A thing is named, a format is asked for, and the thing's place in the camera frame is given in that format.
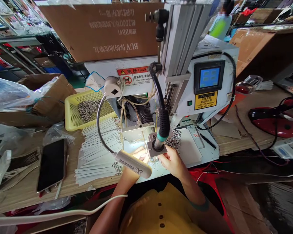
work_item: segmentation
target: machine base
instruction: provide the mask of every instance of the machine base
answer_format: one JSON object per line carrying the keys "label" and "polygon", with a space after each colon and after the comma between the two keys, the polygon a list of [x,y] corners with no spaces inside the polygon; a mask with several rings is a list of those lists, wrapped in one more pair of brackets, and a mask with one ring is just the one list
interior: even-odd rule
{"label": "machine base", "polygon": [[290,138],[293,137],[293,120],[288,120],[281,115],[269,114],[270,107],[260,107],[251,109],[248,112],[248,117],[252,124],[266,133],[275,135],[276,121],[277,121],[277,135],[278,137]]}

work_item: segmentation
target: caution label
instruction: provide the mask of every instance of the caution label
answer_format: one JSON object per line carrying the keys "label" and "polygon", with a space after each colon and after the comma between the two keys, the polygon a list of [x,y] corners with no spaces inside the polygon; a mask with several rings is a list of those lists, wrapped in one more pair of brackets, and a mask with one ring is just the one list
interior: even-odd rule
{"label": "caution label", "polygon": [[125,80],[125,85],[138,85],[152,82],[148,66],[118,69],[117,73],[120,79]]}
{"label": "caution label", "polygon": [[218,91],[195,95],[195,105],[194,105],[195,110],[216,106],[217,95],[218,95]]}

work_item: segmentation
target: plug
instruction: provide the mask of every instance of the plug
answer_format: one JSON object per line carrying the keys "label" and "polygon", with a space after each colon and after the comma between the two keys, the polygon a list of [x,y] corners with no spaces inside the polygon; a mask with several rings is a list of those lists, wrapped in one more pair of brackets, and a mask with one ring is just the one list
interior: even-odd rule
{"label": "plug", "polygon": [[106,78],[104,83],[104,95],[109,98],[119,97],[121,94],[121,83],[119,79],[114,76]]}

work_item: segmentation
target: person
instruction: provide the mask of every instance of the person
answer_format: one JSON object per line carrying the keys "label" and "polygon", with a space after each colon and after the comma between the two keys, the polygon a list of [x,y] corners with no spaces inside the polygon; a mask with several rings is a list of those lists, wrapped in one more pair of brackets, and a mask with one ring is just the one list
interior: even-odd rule
{"label": "person", "polygon": [[[105,206],[90,234],[231,233],[219,211],[192,179],[177,151],[166,147],[167,154],[159,155],[158,159],[164,168],[180,180],[187,198],[170,183],[160,192],[151,189],[129,207],[120,226],[125,198],[116,198]],[[132,155],[148,161],[143,147]],[[112,197],[126,194],[138,179],[138,174],[125,167]]]}
{"label": "person", "polygon": [[225,39],[232,21],[231,12],[233,8],[234,1],[225,0],[211,28],[209,29],[209,35],[218,38],[222,41]]}

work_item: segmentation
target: pile of tags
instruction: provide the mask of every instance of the pile of tags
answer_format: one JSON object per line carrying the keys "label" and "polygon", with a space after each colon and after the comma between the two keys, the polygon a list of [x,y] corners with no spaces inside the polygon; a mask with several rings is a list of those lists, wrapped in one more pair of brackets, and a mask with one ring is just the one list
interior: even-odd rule
{"label": "pile of tags", "polygon": [[[108,118],[100,121],[100,132],[107,146],[113,151],[122,149],[120,127],[117,120]],[[82,186],[95,179],[121,174],[122,166],[102,145],[96,125],[82,130],[85,142],[82,143],[75,170],[76,184]]]}

